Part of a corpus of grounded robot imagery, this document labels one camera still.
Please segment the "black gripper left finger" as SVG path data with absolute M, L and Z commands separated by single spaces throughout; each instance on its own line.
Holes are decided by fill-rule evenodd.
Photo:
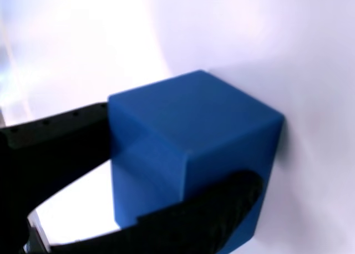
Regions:
M 110 158 L 107 103 L 1 129 L 1 210 L 24 219 Z

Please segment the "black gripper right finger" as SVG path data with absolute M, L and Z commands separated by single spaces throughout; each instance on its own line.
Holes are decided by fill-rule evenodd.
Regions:
M 148 215 L 120 231 L 51 246 L 51 253 L 217 253 L 260 197 L 262 177 L 237 171 L 199 195 Z

